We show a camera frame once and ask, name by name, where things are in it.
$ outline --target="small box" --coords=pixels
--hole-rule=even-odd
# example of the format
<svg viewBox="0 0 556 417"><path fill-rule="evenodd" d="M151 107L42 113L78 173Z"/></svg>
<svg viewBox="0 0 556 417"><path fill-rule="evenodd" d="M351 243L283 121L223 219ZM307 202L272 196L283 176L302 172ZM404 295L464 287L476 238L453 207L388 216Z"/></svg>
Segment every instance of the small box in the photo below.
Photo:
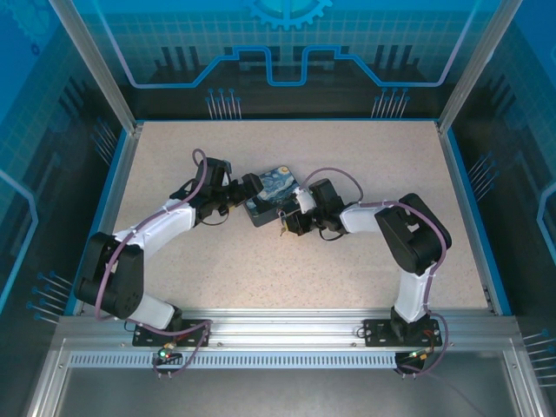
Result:
<svg viewBox="0 0 556 417"><path fill-rule="evenodd" d="M292 198L299 187L288 167L282 166L259 175L262 191L245 202L245 209L253 224L259 228L278 218L278 209Z"/></svg>

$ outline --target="perforated metal strip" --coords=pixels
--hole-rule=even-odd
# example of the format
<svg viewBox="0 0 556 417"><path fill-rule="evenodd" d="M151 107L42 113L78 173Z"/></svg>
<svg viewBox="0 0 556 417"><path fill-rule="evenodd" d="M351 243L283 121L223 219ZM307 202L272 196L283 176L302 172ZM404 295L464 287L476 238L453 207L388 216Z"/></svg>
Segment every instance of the perforated metal strip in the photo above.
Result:
<svg viewBox="0 0 556 417"><path fill-rule="evenodd" d="M153 352L75 352L70 367L151 368ZM190 353L160 368L180 367ZM201 352L196 369L384 369L395 368L395 353L384 352Z"/></svg>

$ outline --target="gear logo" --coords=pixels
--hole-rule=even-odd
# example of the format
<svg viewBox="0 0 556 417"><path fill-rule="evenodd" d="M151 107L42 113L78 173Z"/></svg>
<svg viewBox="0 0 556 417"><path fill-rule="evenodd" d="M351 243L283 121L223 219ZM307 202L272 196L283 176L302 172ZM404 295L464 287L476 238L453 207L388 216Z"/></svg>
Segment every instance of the gear logo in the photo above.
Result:
<svg viewBox="0 0 556 417"><path fill-rule="evenodd" d="M314 17L323 17L324 8L332 6L331 0L246 0L251 17L258 17L262 24L269 23L272 29L292 26L301 29L303 24L313 24Z"/></svg>
<svg viewBox="0 0 556 417"><path fill-rule="evenodd" d="M0 11L11 13L19 29L31 40L31 50L37 55L37 42L50 26L47 0L0 0Z"/></svg>

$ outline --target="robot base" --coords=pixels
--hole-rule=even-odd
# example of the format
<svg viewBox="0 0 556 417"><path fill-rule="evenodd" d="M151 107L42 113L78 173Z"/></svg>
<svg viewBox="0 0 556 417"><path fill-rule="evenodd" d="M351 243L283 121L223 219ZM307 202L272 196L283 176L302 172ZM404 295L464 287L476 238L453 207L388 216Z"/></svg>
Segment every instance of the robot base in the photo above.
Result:
<svg viewBox="0 0 556 417"><path fill-rule="evenodd" d="M428 315L415 323L407 324L402 329L403 335L400 334L399 320L395 318L364 320L361 332L367 348L429 348L431 344L435 348L442 346L438 321Z"/></svg>

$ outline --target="black mounting bracket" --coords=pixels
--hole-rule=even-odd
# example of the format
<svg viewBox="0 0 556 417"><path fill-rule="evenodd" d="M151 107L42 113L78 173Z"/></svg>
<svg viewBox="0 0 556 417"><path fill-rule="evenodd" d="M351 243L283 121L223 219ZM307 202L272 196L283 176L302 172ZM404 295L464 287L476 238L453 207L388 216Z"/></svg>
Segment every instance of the black mounting bracket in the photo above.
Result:
<svg viewBox="0 0 556 417"><path fill-rule="evenodd" d="M400 336L395 321L392 319L364 320L363 328L360 329L361 337L365 338L367 348L429 348L431 344L435 348L442 346L442 335L438 321L429 316L421 318L412 323L409 331Z"/></svg>
<svg viewBox="0 0 556 417"><path fill-rule="evenodd" d="M186 328L192 328L193 326L201 324L204 321L206 321L206 320L183 319L181 330L185 330ZM204 329L205 329L205 327L199 328L199 329L191 332L190 334L188 334L183 339L180 339L176 343L176 345L178 347L183 347L183 348L185 348L185 347L186 348L196 347L197 344L199 343L199 340L202 338L202 332L204 331ZM201 344L202 348L205 348L206 346L208 346L209 337L210 337L210 334L207 334L207 337L205 337L205 340ZM159 348L161 346L164 346L166 343L169 343L169 342L173 341L174 339L175 338L172 337L172 336L162 336L160 334L150 332L149 330L147 330L146 328L143 328L141 326L136 326L135 331L133 333L133 340L132 340L131 344L135 347Z"/></svg>

